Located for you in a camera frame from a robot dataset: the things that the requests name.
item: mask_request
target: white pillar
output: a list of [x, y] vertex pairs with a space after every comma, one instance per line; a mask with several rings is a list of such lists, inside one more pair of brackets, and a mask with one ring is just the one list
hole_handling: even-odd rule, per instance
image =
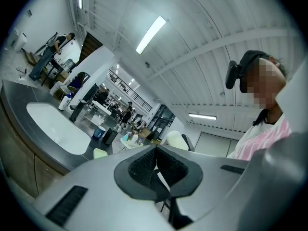
[[84, 83], [82, 88], [77, 92], [75, 97], [71, 100], [70, 105], [76, 105], [79, 103], [79, 99], [83, 99], [83, 97], [87, 94], [87, 92], [90, 90], [90, 88], [96, 84], [99, 86], [103, 83], [105, 80], [108, 70], [110, 67], [117, 63], [119, 61], [120, 57], [118, 56], [112, 56], [109, 60], [104, 61], [103, 59], [100, 60], [100, 62], [104, 62], [99, 69], [97, 69], [91, 77]]
[[85, 72], [92, 76], [95, 71], [113, 57], [114, 54], [106, 46], [101, 46], [72, 70], [71, 74], [64, 81], [64, 84], [67, 85], [80, 72]]

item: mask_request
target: metal railing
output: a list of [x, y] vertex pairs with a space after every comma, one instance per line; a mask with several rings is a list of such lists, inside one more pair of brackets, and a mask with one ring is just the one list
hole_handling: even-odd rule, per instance
[[111, 70], [108, 71], [107, 77], [115, 83], [120, 89], [126, 92], [127, 95], [131, 96], [132, 100], [145, 108], [148, 112], [152, 109], [152, 107], [137, 93], [134, 92], [132, 88], [129, 87], [123, 80], [121, 80], [114, 72]]

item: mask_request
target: white sink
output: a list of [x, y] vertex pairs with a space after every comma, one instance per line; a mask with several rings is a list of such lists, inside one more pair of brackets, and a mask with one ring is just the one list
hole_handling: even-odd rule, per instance
[[81, 155], [87, 150], [91, 138], [66, 119], [49, 103], [28, 103], [27, 111], [35, 123], [64, 150]]

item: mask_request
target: pink striped shirt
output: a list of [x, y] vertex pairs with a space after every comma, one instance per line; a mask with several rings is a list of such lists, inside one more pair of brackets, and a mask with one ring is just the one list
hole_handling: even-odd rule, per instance
[[275, 125], [262, 122], [245, 133], [228, 158], [250, 160], [256, 150], [269, 148], [277, 140], [288, 137], [290, 133], [289, 123], [284, 115]]

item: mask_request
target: white ceiling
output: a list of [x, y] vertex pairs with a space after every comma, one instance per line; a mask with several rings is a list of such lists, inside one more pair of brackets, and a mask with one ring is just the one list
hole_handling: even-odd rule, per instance
[[[121, 66], [182, 122], [226, 137], [242, 135], [259, 112], [238, 84], [225, 88], [229, 61], [262, 50], [282, 58], [291, 76], [304, 58], [295, 25], [276, 0], [84, 0], [82, 10], [77, 0], [70, 4], [79, 30], [120, 52]], [[139, 42], [158, 16], [167, 23], [138, 55]], [[192, 119], [189, 112], [218, 119]]]

